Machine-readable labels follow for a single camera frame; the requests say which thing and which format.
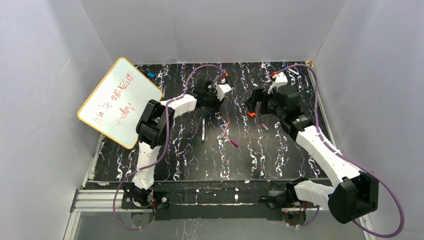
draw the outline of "gray wall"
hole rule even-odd
[[[81,0],[112,59],[313,60],[345,0]]]
[[[62,239],[99,135],[77,110],[112,61],[78,0],[2,0],[0,32],[0,239]]]
[[[419,0],[348,0],[315,60],[336,143],[394,188],[402,240],[424,234],[423,12]],[[391,233],[399,213],[386,190],[379,204],[374,229]]]

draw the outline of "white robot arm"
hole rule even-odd
[[[199,79],[192,94],[185,94],[183,98],[173,101],[168,105],[169,122],[172,123],[176,117],[189,113],[201,107],[206,107],[210,112],[219,111],[225,96],[232,90],[232,83],[228,74],[226,82],[221,82],[216,87],[209,80]],[[158,159],[159,150],[166,139],[166,115],[165,105],[167,101],[150,100],[137,124],[138,133],[138,161],[137,169],[153,164]],[[131,189],[134,199],[142,206],[151,203],[152,191],[149,190],[154,183],[155,166],[138,171],[132,182]]]
[[[327,174],[332,186],[317,184],[303,177],[288,183],[284,194],[263,196],[261,201],[275,208],[295,202],[311,202],[329,209],[342,224],[377,210],[379,182],[337,156],[336,153],[340,152],[321,131],[317,131],[311,118],[301,112],[297,89],[285,86],[282,92],[278,92],[277,89],[288,81],[283,73],[273,77],[276,81],[270,88],[255,89],[246,101],[248,115],[254,117],[256,104],[261,102],[259,112],[279,118],[282,129],[309,152]]]

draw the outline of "whiteboard marker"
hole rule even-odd
[[[203,127],[201,128],[201,142],[205,142],[205,119],[203,118]]]
[[[296,74],[297,76],[299,76],[299,73],[298,73],[297,71],[294,71],[294,70],[293,70],[293,69],[291,69],[291,68],[287,69],[287,71],[290,71],[290,72],[292,72],[292,73]]]
[[[228,120],[228,122],[226,123],[224,131],[222,132],[222,135],[221,135],[221,139],[224,139],[225,133],[227,132],[229,125],[230,125],[230,120]]]

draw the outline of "metal frame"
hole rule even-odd
[[[80,222],[80,211],[72,211],[69,216],[69,221],[66,226],[65,235],[63,240],[73,240],[75,239],[75,234],[77,233],[78,223]]]
[[[308,73],[310,76],[310,79],[312,81],[312,85],[315,89],[315,78],[312,75],[311,71],[308,69]],[[327,114],[326,111],[324,109],[323,106],[323,102],[321,100],[321,96],[318,96],[318,104],[320,107],[320,110],[322,112],[322,117],[324,118],[325,121],[325,125],[327,127],[328,130],[328,134],[330,137],[331,142],[334,144],[334,146],[336,145],[336,141],[334,139],[333,136],[333,132],[331,130],[328,118],[327,118]],[[92,180],[94,178],[94,173],[95,173],[95,168],[96,168],[96,163],[97,163],[97,159],[98,159],[98,152],[101,146],[101,142],[103,139],[103,134],[99,134],[98,140],[97,140],[97,145],[95,148],[95,152],[93,154],[93,158],[90,162],[87,174],[84,178],[84,182],[82,183],[82,187],[84,188],[87,184],[87,182],[91,182],[90,180]],[[79,219],[80,219],[80,215],[81,212],[112,212],[112,205],[113,205],[113,199],[115,196],[115,191],[116,190],[77,190],[76,194],[75,194],[75,198],[73,200],[72,203],[72,207],[71,207],[71,213],[70,213],[70,217],[69,217],[69,221],[66,227],[66,231],[64,234],[63,239],[64,240],[73,240],[75,238],[75,234],[77,231],[77,227],[78,227],[78,223],[79,223]],[[150,209],[121,209],[121,201],[120,199],[122,199],[124,194],[124,191],[120,190],[118,192],[118,196],[117,196],[117,201],[115,203],[115,210],[118,212],[134,212],[134,213],[143,213],[143,212],[148,212],[150,213],[151,210]],[[282,208],[281,209],[284,212],[296,212],[299,209],[298,208]],[[359,218],[360,223],[362,226],[368,228],[369,230],[373,231],[373,226],[370,220],[369,215],[365,215],[361,218]],[[367,232],[363,232],[365,239],[366,240],[377,240],[377,238]]]

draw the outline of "purple cable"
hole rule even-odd
[[[149,224],[146,224],[146,225],[144,225],[144,226],[140,226],[140,227],[129,227],[129,226],[127,226],[127,225],[125,225],[124,223],[122,223],[122,222],[121,222],[121,220],[118,218],[117,212],[116,212],[116,210],[115,210],[115,202],[116,202],[116,200],[117,200],[118,192],[119,192],[119,190],[121,189],[122,184],[124,184],[124,182],[125,182],[125,181],[129,178],[129,177],[134,176],[137,172],[139,172],[139,171],[141,171],[141,170],[144,170],[144,169],[147,169],[147,168],[150,168],[150,167],[153,167],[153,166],[157,165],[158,163],[160,163],[160,162],[162,161],[162,159],[164,159],[165,154],[166,154],[166,153],[167,153],[167,151],[168,151],[168,145],[169,145],[169,143],[170,143],[170,119],[169,119],[169,115],[170,115],[170,113],[169,113],[169,110],[168,110],[168,105],[169,105],[170,103],[172,103],[172,102],[176,101],[176,100],[180,100],[180,99],[182,99],[182,98],[184,97],[184,95],[186,95],[187,88],[188,88],[187,86],[189,85],[189,81],[193,78],[194,73],[195,73],[197,70],[202,69],[202,68],[205,68],[205,67],[214,67],[214,68],[218,69],[218,70],[222,73],[222,75],[223,75],[223,76],[225,76],[225,73],[224,73],[224,72],[222,72],[222,71],[221,71],[221,69],[220,69],[218,66],[215,66],[215,65],[212,65],[212,64],[205,64],[205,65],[201,65],[201,66],[197,67],[196,69],[194,69],[194,70],[190,73],[190,75],[188,75],[188,78],[187,78],[187,81],[185,82],[185,86],[184,86],[184,90],[182,91],[182,94],[181,94],[180,96],[178,96],[178,97],[172,98],[171,100],[167,101],[167,102],[166,102],[166,104],[165,104],[165,117],[166,117],[166,141],[165,141],[165,148],[164,148],[164,150],[163,150],[163,152],[162,152],[162,155],[160,155],[159,159],[158,159],[157,161],[155,161],[154,163],[149,164],[149,165],[146,165],[146,166],[142,166],[142,167],[140,167],[140,168],[136,169],[134,172],[132,172],[132,173],[128,174],[128,175],[127,175],[126,177],[124,177],[124,178],[122,179],[122,181],[119,183],[119,185],[118,185],[118,187],[117,187],[117,189],[116,189],[115,195],[114,195],[114,197],[113,197],[112,209],[113,209],[113,215],[115,216],[115,219],[118,221],[118,223],[119,223],[122,227],[124,227],[124,228],[126,228],[126,229],[129,229],[129,230],[140,230],[140,229],[144,229],[145,227],[147,227],[147,226],[149,225]]]
[[[290,69],[290,68],[294,68],[294,67],[305,67],[307,69],[309,69],[312,72],[312,75],[315,79],[315,105],[314,105],[314,110],[315,110],[315,127],[316,127],[316,131],[319,133],[319,138],[321,139],[321,141],[324,143],[324,145],[333,153],[336,153],[337,151],[335,149],[333,149],[327,142],[324,141],[324,136],[321,132],[320,129],[320,124],[319,124],[319,120],[318,120],[318,97],[319,97],[319,91],[318,91],[318,80],[317,80],[317,76],[314,72],[314,70],[305,64],[293,64],[290,66],[287,66],[283,69],[281,69],[280,71],[277,72],[277,74]],[[352,160],[349,160],[348,158],[346,158],[345,156],[343,156],[342,154],[340,154],[339,152],[336,153],[336,155],[345,160],[346,162],[355,165],[356,167],[358,167],[359,169],[361,169],[362,171],[368,173],[369,175],[373,176],[375,179],[377,179],[377,181],[379,181],[381,183],[381,185],[383,185],[385,187],[385,189],[387,189],[388,193],[391,195],[391,197],[393,198],[394,202],[396,203],[397,209],[399,210],[399,214],[400,214],[400,223],[399,223],[399,227],[396,229],[396,231],[390,233],[390,234],[380,234],[380,233],[376,233],[373,232],[371,230],[368,230],[367,228],[361,226],[361,224],[357,221],[353,221],[354,224],[356,224],[360,229],[362,229],[363,231],[374,235],[376,237],[379,238],[393,238],[397,235],[399,235],[402,230],[404,229],[405,226],[405,213],[404,213],[404,208],[401,205],[401,201],[399,200],[399,198],[396,196],[395,192],[393,191],[393,189],[386,183],[384,182],[378,175],[376,175],[375,173],[373,173],[372,171],[368,170],[367,168],[365,168],[364,166],[360,165],[357,162],[354,162]]]
[[[311,220],[309,220],[307,223],[305,223],[305,224],[303,224],[303,225],[300,225],[299,227],[306,227],[306,226],[308,226],[309,224],[311,224],[316,218],[317,218],[317,216],[318,216],[318,212],[320,211],[320,206],[318,206],[318,205],[316,205],[316,211],[315,211],[315,215],[313,215],[313,217],[312,217],[312,219]]]

